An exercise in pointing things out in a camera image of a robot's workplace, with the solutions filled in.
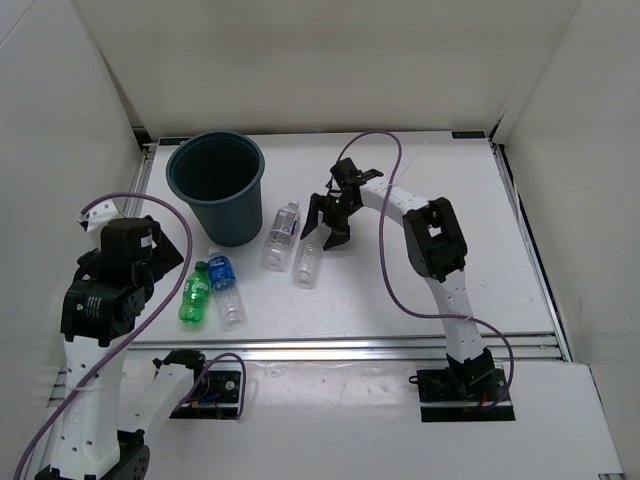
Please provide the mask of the clear plastic bottle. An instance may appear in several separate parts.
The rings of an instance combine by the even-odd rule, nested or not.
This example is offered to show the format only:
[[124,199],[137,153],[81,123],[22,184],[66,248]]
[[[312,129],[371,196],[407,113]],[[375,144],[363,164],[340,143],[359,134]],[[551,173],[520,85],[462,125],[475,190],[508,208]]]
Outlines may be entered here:
[[322,254],[322,240],[318,235],[309,235],[300,240],[292,267],[295,285],[306,289],[316,286]]

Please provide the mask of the white label clear bottle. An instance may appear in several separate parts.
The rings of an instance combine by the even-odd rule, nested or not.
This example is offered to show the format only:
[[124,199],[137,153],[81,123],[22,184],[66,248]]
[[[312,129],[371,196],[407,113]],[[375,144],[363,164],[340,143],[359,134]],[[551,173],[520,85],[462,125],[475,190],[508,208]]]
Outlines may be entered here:
[[300,221],[300,202],[289,201],[279,208],[265,240],[262,264],[268,270],[284,272],[295,243]]

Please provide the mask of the green plastic soda bottle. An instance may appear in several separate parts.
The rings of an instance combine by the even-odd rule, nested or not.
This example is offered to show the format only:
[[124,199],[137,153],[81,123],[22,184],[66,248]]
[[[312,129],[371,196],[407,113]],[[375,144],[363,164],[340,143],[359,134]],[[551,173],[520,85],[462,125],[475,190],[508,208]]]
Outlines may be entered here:
[[199,325],[205,317],[209,293],[211,289],[210,279],[207,273],[207,264],[197,261],[193,272],[184,283],[181,305],[178,317],[183,324]]

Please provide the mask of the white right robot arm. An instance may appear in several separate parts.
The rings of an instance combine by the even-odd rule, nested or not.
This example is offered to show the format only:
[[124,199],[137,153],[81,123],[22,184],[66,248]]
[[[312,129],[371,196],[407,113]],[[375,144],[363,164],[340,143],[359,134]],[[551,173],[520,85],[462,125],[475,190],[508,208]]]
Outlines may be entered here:
[[426,200],[393,185],[376,169],[362,171],[349,158],[330,169],[328,191],[310,197],[307,220],[301,237],[313,234],[321,225],[329,229],[323,245],[329,250],[350,240],[349,219],[362,208],[380,213],[379,256],[383,281],[390,285],[384,255],[384,221],[403,228],[409,262],[427,284],[437,306],[424,319],[442,321],[448,367],[436,387],[450,398],[478,399],[489,408],[507,397],[510,380],[498,383],[501,372],[478,327],[490,326],[472,313],[465,282],[468,248],[451,202],[440,197]]

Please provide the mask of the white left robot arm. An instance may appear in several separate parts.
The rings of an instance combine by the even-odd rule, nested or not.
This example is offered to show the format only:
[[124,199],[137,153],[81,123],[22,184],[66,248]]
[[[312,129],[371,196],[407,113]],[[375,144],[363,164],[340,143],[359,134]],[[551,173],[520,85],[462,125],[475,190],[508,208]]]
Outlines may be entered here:
[[179,402],[206,395],[202,354],[174,351],[118,422],[127,341],[154,287],[183,256],[150,216],[107,221],[98,248],[82,255],[62,306],[66,397],[48,420],[60,430],[39,479],[142,479],[149,438]]

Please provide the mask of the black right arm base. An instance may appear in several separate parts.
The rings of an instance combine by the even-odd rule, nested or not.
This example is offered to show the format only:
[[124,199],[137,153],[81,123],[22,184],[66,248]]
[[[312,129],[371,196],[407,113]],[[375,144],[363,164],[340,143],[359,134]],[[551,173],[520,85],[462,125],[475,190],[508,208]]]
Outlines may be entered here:
[[516,420],[510,396],[503,396],[506,377],[502,369],[469,388],[458,382],[449,368],[418,370],[408,381],[418,388],[423,423]]

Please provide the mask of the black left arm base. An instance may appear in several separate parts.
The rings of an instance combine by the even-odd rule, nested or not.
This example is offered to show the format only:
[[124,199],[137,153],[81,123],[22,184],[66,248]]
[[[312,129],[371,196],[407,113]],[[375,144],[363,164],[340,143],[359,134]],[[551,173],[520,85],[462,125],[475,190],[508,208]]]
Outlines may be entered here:
[[247,368],[227,352],[204,360],[194,372],[194,390],[170,414],[180,420],[239,420],[244,412]]

